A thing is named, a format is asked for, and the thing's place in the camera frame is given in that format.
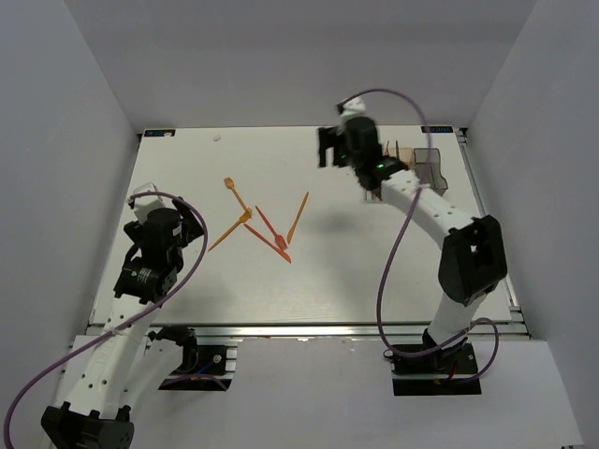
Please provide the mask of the orange plastic fork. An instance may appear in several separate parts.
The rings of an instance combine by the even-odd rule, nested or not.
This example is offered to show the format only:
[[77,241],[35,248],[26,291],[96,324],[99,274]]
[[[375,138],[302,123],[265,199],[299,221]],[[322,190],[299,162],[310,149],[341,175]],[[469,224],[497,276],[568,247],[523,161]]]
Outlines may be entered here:
[[215,247],[217,247],[224,239],[226,239],[230,234],[232,234],[240,225],[245,224],[252,218],[253,212],[251,209],[247,209],[244,213],[238,218],[238,220],[227,230],[225,231],[209,248],[209,252],[212,251]]

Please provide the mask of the orange plastic spoon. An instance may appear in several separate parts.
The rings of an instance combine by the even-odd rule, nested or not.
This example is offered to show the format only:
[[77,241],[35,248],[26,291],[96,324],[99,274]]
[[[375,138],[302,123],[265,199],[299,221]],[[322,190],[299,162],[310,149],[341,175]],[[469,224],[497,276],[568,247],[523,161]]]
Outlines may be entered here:
[[245,202],[243,201],[241,195],[238,193],[237,189],[236,189],[236,185],[235,182],[230,178],[224,178],[224,183],[225,186],[228,190],[230,190],[232,192],[232,194],[235,196],[235,198],[238,200],[239,204],[241,205],[241,207],[243,208],[243,210],[247,213],[247,215],[249,217],[252,217],[253,212],[252,210],[245,204]]

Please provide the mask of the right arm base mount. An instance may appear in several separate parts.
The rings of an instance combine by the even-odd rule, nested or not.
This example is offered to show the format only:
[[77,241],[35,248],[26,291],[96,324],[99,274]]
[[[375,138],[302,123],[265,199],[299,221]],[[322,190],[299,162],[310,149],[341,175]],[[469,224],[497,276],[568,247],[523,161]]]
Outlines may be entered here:
[[478,363],[467,338],[433,354],[406,357],[430,349],[434,342],[425,336],[420,344],[387,344],[383,357],[391,365],[395,397],[480,396]]

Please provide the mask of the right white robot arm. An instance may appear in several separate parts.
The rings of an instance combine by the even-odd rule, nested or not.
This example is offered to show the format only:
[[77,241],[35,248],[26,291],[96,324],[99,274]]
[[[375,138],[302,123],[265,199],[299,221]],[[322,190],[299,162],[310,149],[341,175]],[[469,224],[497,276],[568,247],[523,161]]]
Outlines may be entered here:
[[319,166],[333,152],[336,167],[351,167],[365,190],[405,215],[441,251],[437,279],[443,295],[426,328],[424,365],[442,373],[457,360],[482,302],[506,277],[507,264],[500,223],[492,216],[474,217],[438,195],[401,159],[384,152],[378,127],[369,117],[317,130]]

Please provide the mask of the red plastic knife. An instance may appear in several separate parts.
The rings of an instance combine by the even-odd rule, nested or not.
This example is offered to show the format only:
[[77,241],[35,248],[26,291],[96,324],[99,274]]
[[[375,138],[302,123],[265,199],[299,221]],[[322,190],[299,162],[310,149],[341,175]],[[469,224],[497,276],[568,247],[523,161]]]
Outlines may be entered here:
[[270,241],[268,241],[264,236],[262,236],[258,231],[256,231],[250,225],[244,224],[243,226],[250,233],[252,233],[255,237],[257,237],[260,241],[262,241],[268,247],[270,247],[272,250],[274,250],[276,253],[278,253],[286,262],[288,262],[289,264],[292,263],[291,257],[284,250],[280,249],[279,247],[275,246],[273,243],[271,243]]

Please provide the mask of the red plastic fork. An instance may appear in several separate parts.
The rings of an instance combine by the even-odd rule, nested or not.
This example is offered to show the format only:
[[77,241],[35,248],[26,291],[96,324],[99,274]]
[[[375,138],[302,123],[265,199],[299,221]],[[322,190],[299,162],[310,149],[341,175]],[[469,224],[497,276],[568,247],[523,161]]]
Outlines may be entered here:
[[287,249],[287,243],[286,243],[285,238],[274,228],[274,226],[270,223],[270,220],[267,218],[267,216],[265,215],[265,213],[261,210],[261,208],[259,206],[256,206],[256,210],[257,210],[258,214],[260,215],[260,217],[262,218],[265,225],[267,226],[267,228],[269,229],[269,231],[272,233],[276,245],[281,250],[285,251]]

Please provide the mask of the orange plastic knife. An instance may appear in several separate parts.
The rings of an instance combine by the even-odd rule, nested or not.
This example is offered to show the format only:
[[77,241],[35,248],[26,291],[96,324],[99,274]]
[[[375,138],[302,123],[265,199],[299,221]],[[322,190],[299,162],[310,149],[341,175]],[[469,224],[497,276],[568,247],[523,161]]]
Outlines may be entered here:
[[293,239],[294,233],[296,231],[297,225],[298,225],[299,220],[300,220],[300,216],[302,215],[302,213],[304,211],[304,208],[305,208],[305,205],[306,205],[306,203],[308,201],[309,194],[310,194],[309,192],[305,193],[305,195],[304,195],[304,197],[303,197],[303,199],[302,199],[302,201],[301,201],[301,203],[299,205],[299,208],[298,208],[298,211],[296,213],[295,219],[294,219],[292,225],[290,226],[290,228],[289,228],[289,230],[287,232],[287,236],[286,236],[286,243],[287,244],[290,244],[291,241],[292,241],[292,239]]

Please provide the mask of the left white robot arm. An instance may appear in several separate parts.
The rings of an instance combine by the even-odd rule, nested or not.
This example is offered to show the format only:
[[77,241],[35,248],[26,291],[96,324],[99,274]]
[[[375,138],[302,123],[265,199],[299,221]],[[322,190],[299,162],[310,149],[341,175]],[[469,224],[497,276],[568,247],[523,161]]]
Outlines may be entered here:
[[127,448],[134,435],[131,407],[121,404],[126,377],[157,312],[184,285],[183,248],[207,236],[199,212],[181,197],[149,210],[126,232],[141,251],[124,263],[114,287],[112,316],[88,344],[91,359],[62,406],[50,406],[41,426],[57,448]]

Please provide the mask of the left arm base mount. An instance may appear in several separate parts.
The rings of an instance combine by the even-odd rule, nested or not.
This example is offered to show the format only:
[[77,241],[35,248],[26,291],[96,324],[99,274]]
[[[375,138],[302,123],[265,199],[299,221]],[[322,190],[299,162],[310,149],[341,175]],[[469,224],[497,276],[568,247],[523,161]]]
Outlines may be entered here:
[[160,384],[160,390],[227,391],[232,380],[226,377],[228,347],[200,344],[196,332],[186,326],[165,326],[148,334],[151,343],[171,341],[177,348],[179,365]]

